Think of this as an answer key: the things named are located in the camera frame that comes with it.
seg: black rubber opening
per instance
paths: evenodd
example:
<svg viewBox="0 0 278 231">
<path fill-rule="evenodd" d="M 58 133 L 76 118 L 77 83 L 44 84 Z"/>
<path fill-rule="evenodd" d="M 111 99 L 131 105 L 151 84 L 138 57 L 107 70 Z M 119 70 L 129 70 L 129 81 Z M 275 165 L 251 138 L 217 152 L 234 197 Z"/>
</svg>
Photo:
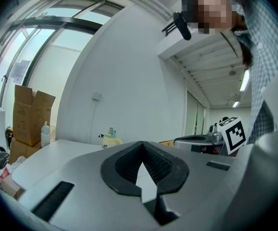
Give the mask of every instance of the black rubber opening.
<svg viewBox="0 0 278 231">
<path fill-rule="evenodd" d="M 108 157 L 101 165 L 101 177 L 118 194 L 141 196 L 136 181 L 142 163 L 157 186 L 156 200 L 144 204 L 147 210 L 161 225 L 177 219 L 178 216 L 166 210 L 162 195 L 178 192 L 186 181 L 189 168 L 182 159 L 139 141 Z"/>
</svg>

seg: gray surface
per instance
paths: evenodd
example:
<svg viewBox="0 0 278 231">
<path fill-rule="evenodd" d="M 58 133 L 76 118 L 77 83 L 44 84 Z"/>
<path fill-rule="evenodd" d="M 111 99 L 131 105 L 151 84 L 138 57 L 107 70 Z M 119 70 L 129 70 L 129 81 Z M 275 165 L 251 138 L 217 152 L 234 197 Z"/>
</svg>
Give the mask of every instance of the gray surface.
<svg viewBox="0 0 278 231">
<path fill-rule="evenodd" d="M 225 140 L 223 139 L 221 132 L 213 132 L 211 135 L 211 140 L 214 145 L 222 145 L 225 143 Z"/>
<path fill-rule="evenodd" d="M 194 137 L 205 137 L 205 140 L 187 140 L 185 137 L 178 138 L 174 141 L 174 146 L 182 150 L 190 150 L 192 145 L 198 146 L 212 146 L 212 145 L 222 145 L 225 141 L 222 139 L 222 136 L 216 135 L 193 135 Z"/>
<path fill-rule="evenodd" d="M 140 197 L 118 195 L 101 178 L 102 162 L 133 144 L 72 159 L 29 189 L 19 202 L 33 210 L 60 181 L 66 181 L 75 187 L 49 221 L 57 227 L 66 230 L 153 230 L 160 227 L 141 203 Z M 153 142 L 151 144 L 182 158 L 190 169 L 189 177 L 180 191 L 164 196 L 169 209 L 179 214 L 193 210 L 226 175 L 226 171 L 206 166 L 207 162 L 213 160 L 231 164 L 234 161 L 231 157 L 176 150 Z"/>
<path fill-rule="evenodd" d="M 244 146 L 243 150 L 240 150 L 237 157 L 227 172 L 225 177 L 209 192 L 205 195 L 205 198 L 201 196 L 201 202 L 195 206 L 189 208 L 187 213 L 184 213 L 180 218 L 171 222 L 159 230 L 162 231 L 217 231 L 221 230 L 218 226 L 223 222 L 227 221 L 223 219 L 224 213 L 230 205 L 236 191 L 240 186 L 240 182 L 243 178 L 245 168 L 248 163 L 250 152 L 252 150 L 252 145 Z M 183 200 L 182 197 L 177 198 L 179 203 L 175 205 L 183 205 L 186 210 L 187 202 Z"/>
<path fill-rule="evenodd" d="M 244 177 L 219 230 L 246 228 L 278 197 L 278 131 L 260 137 L 252 149 Z"/>
<path fill-rule="evenodd" d="M 9 196 L 7 193 L 0 191 L 0 194 L 5 201 L 5 204 L 12 212 L 14 217 L 21 222 L 25 227 L 29 227 L 34 231 L 63 231 L 60 228 L 54 227 L 42 219 L 33 215 L 29 210 L 24 206 L 19 204 L 14 198 Z"/>
<path fill-rule="evenodd" d="M 151 230 L 157 221 L 141 203 L 140 197 L 118 195 L 102 180 L 102 162 L 134 143 L 102 150 L 72 159 L 39 181 L 19 200 L 32 210 L 60 181 L 75 186 L 49 223 L 65 230 Z"/>
<path fill-rule="evenodd" d="M 214 161 L 231 165 L 235 160 L 234 157 L 170 150 L 164 145 L 158 145 L 158 148 L 182 158 L 189 168 L 188 178 L 182 188 L 177 193 L 163 195 L 168 210 L 174 210 L 180 216 L 202 203 L 219 186 L 228 172 L 206 164 Z"/>
</svg>

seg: glass door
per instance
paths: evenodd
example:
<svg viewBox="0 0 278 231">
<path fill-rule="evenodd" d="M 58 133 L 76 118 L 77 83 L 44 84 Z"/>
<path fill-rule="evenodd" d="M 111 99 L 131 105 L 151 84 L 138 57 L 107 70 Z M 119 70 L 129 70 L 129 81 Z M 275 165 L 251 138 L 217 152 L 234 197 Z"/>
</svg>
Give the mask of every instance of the glass door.
<svg viewBox="0 0 278 231">
<path fill-rule="evenodd" d="M 6 77 L 10 64 L 17 51 L 25 41 L 26 37 L 22 31 L 18 31 L 16 35 L 8 42 L 0 57 L 0 94 L 3 86 L 3 79 Z"/>
<path fill-rule="evenodd" d="M 22 44 L 8 68 L 0 95 L 1 107 L 6 111 L 5 117 L 7 127 L 13 126 L 15 85 L 22 85 L 32 60 L 53 32 L 54 29 L 34 29 L 27 40 Z"/>
</svg>

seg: fluorescent light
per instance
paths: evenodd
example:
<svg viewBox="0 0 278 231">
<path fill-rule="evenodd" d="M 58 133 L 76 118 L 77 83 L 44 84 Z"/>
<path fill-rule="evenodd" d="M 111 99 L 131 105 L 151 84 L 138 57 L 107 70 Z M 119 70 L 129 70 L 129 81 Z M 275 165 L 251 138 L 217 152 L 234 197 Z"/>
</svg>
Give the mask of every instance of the fluorescent light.
<svg viewBox="0 0 278 231">
<path fill-rule="evenodd" d="M 236 106 L 239 105 L 239 103 L 240 103 L 239 101 L 236 101 L 236 102 L 233 104 L 233 108 L 236 108 Z"/>
<path fill-rule="evenodd" d="M 245 71 L 245 74 L 244 74 L 244 79 L 243 79 L 243 82 L 240 86 L 240 91 L 245 91 L 247 85 L 248 85 L 248 82 L 249 82 L 249 79 L 250 79 L 250 73 L 249 73 L 249 69 L 247 69 Z"/>
</svg>

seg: yellow bottle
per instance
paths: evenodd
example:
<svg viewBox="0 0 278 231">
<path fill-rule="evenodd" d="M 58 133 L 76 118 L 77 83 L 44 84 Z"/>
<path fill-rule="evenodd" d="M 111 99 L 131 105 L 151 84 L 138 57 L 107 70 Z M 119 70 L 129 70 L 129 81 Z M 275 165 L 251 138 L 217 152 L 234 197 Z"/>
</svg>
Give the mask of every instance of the yellow bottle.
<svg viewBox="0 0 278 231">
<path fill-rule="evenodd" d="M 110 148 L 116 146 L 117 143 L 123 144 L 120 139 L 116 138 L 115 130 L 113 130 L 113 128 L 110 128 L 109 133 L 104 134 L 104 137 L 102 139 L 102 147 L 103 149 Z"/>
</svg>

